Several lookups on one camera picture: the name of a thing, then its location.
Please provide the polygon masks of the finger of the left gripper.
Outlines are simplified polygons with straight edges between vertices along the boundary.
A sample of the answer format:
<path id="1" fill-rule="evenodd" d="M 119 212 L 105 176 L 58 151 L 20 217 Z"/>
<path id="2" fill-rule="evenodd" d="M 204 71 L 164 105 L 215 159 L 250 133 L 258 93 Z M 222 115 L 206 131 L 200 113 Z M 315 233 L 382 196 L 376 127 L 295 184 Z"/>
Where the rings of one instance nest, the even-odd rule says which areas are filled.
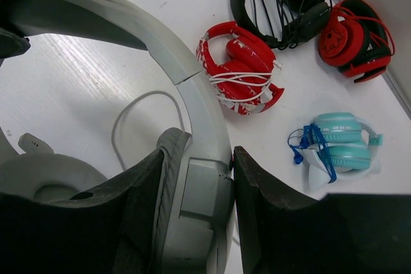
<path id="1" fill-rule="evenodd" d="M 31 47 L 30 40 L 6 20 L 5 8 L 5 2 L 1 0 L 1 62 L 23 55 Z"/>

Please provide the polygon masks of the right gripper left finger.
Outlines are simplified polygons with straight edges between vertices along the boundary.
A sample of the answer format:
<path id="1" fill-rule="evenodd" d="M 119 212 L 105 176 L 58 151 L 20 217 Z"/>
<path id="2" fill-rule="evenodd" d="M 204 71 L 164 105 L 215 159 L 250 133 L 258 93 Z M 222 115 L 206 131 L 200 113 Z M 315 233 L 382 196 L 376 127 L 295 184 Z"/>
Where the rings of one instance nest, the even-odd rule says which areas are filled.
<path id="1" fill-rule="evenodd" d="M 2 273 L 148 273 L 164 153 L 105 179 L 79 160 L 1 165 Z"/>

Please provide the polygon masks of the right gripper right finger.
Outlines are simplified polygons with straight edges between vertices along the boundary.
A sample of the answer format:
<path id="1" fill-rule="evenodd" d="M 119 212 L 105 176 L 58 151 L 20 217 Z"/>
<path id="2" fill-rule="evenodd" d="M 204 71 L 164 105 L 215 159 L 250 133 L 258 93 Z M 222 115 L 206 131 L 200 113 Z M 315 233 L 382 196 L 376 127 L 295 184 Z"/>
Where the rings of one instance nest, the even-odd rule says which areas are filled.
<path id="1" fill-rule="evenodd" d="M 410 197 L 311 198 L 234 149 L 244 273 L 409 273 Z"/>

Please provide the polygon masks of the white grey headphones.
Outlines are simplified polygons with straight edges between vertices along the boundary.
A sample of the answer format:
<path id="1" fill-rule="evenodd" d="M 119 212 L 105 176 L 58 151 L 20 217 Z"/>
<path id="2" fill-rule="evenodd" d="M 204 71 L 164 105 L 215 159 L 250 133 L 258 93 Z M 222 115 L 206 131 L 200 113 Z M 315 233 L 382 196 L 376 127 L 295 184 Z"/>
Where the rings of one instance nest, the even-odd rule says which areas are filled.
<path id="1" fill-rule="evenodd" d="M 148 273 L 224 273 L 231 145 L 189 48 L 127 0 L 3 0 L 31 47 L 1 62 L 1 165 L 79 160 L 105 179 L 164 153 Z"/>

